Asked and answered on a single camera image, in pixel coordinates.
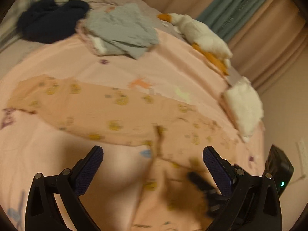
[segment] folded gray clothing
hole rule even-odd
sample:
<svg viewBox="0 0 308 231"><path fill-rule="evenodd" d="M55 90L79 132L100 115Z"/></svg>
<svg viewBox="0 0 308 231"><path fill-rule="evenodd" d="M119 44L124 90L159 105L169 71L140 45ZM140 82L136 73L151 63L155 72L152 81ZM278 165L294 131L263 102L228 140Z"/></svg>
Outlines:
<svg viewBox="0 0 308 231"><path fill-rule="evenodd" d="M118 6L110 12L92 10L86 27L94 35L135 59L142 56L148 47L159 43L151 21L141 14L135 3Z"/></svg>

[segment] beige wall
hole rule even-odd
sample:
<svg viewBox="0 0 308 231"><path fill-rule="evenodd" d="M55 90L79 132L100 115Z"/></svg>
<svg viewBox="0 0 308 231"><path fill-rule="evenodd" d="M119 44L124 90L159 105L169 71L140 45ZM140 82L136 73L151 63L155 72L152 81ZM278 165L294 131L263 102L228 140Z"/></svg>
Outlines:
<svg viewBox="0 0 308 231"><path fill-rule="evenodd" d="M301 176L296 142L308 146L308 47L294 65L261 96L264 105L265 146L280 147L294 166L291 179ZM288 231L308 202L308 178L287 186L281 195L283 231Z"/></svg>

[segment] bed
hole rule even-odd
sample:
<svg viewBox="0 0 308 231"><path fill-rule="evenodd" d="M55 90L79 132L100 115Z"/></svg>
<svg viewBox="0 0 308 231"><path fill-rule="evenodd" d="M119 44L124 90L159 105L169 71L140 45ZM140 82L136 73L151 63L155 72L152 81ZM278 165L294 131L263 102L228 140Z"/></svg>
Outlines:
<svg viewBox="0 0 308 231"><path fill-rule="evenodd" d="M148 14L153 13L156 12L149 8ZM184 42L171 24L158 20L156 28L160 45L138 61L126 56L95 56L77 35L52 45L16 41L0 53L0 63L5 63L0 72L0 108L6 108L18 82L42 74L162 95L195 105L202 115L219 124L230 139L238 140L229 161L250 174L261 175L265 162L262 123L248 143L242 142L219 103L220 94L232 82ZM65 54L59 59L51 54L55 52ZM237 72L232 72L237 80ZM101 229L129 228L152 162L147 145L114 145L85 139L52 127L38 115L18 110L3 110L0 118L8 115L12 124L0 130L0 204L18 230L24 230L27 194L34 174L58 174L72 167L94 145L104 148L105 158L81 201ZM74 230L59 198L57 202L67 226Z"/></svg>

